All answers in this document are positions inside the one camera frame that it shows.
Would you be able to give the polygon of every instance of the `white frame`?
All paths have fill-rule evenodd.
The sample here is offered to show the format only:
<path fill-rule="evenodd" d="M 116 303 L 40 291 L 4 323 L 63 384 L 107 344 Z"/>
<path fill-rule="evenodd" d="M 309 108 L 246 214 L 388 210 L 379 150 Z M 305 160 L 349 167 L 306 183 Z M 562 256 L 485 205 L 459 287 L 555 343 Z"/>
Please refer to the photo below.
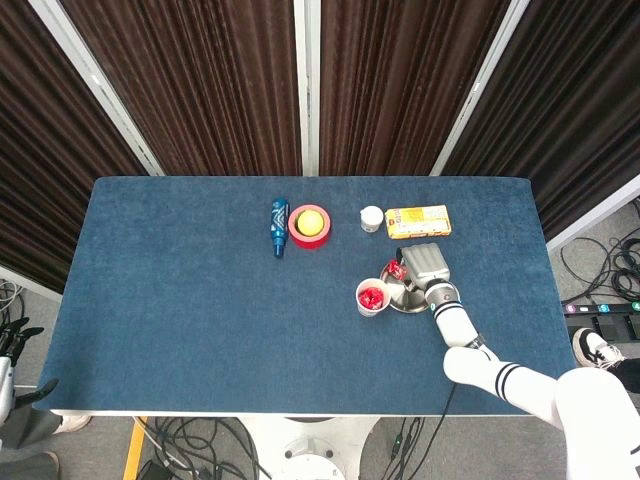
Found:
<path fill-rule="evenodd" d="M 59 0 L 29 0 L 29 3 L 147 173 L 151 176 L 164 175 L 151 148 Z"/>
<path fill-rule="evenodd" d="M 551 253 L 563 245 L 566 245 L 582 232 L 604 220 L 613 212 L 638 196 L 640 196 L 640 175 L 636 175 L 617 191 L 609 195 L 602 202 L 549 240 L 547 242 L 547 252 Z"/>
<path fill-rule="evenodd" d="M 478 71 L 478 75 L 473 82 L 473 88 L 469 92 L 469 95 L 467 95 L 467 99 L 460 109 L 458 118 L 453 124 L 453 127 L 451 127 L 449 136 L 436 159 L 436 163 L 433 164 L 433 168 L 429 175 L 438 176 L 442 173 L 442 170 L 444 170 L 444 167 L 451 156 L 451 152 L 453 152 L 462 132 L 467 126 L 469 118 L 471 118 L 485 87 L 489 83 L 489 79 L 491 78 L 491 75 L 493 75 L 500 57 L 502 57 L 509 40 L 511 40 L 513 32 L 520 23 L 520 19 L 528 6 L 529 0 L 511 0 L 509 8 L 502 19 L 502 23 L 500 24 L 500 28 L 498 29 L 496 36 L 493 39 L 493 43 L 491 44 L 491 47 L 489 47 L 487 56 L 484 58 L 482 66 Z"/>
<path fill-rule="evenodd" d="M 320 162 L 320 0 L 293 0 L 298 69 L 302 175 L 317 176 Z"/>

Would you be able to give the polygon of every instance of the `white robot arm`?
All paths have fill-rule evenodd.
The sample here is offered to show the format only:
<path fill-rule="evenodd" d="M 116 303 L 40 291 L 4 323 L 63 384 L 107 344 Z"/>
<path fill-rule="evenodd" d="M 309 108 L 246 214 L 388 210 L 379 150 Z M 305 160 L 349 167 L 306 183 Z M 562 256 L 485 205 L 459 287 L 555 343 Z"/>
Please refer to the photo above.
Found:
<path fill-rule="evenodd" d="M 563 430 L 568 479 L 638 479 L 640 416 L 615 376 L 578 368 L 556 380 L 500 361 L 471 323 L 453 284 L 435 279 L 425 287 L 449 347 L 444 357 L 449 379 L 481 388 Z"/>

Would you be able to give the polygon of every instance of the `yellow ball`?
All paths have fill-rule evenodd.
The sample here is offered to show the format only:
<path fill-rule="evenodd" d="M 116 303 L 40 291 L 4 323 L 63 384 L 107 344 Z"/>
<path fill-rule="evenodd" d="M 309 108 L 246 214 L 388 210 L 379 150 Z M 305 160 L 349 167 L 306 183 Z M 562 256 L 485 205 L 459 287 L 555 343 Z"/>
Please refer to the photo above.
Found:
<path fill-rule="evenodd" d="M 298 217 L 298 231 L 305 237 L 318 235 L 323 228 L 324 219 L 314 210 L 305 210 Z"/>

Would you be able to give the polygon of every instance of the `yellow box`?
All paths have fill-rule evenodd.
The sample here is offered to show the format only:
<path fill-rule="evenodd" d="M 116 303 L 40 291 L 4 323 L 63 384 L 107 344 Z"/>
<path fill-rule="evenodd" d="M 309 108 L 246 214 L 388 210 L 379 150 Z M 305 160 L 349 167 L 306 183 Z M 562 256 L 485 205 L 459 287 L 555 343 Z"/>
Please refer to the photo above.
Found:
<path fill-rule="evenodd" d="M 449 235 L 451 222 L 446 205 L 391 208 L 386 211 L 389 238 L 434 237 Z"/>

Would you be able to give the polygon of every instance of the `dark curtain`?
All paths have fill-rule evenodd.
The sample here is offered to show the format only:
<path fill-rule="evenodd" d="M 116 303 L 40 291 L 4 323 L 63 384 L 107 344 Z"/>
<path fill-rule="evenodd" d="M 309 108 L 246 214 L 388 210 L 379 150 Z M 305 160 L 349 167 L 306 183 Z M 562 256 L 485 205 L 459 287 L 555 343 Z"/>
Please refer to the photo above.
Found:
<path fill-rule="evenodd" d="M 62 292 L 94 180 L 145 171 L 26 1 L 0 43 L 0 264 Z"/>
<path fill-rule="evenodd" d="M 552 238 L 640 174 L 640 2 L 533 0 L 446 175 L 531 179 Z"/>
<path fill-rule="evenodd" d="M 507 6 L 323 1 L 320 173 L 428 174 Z"/>
<path fill-rule="evenodd" d="M 299 175 L 293 3 L 63 0 L 171 175 Z"/>

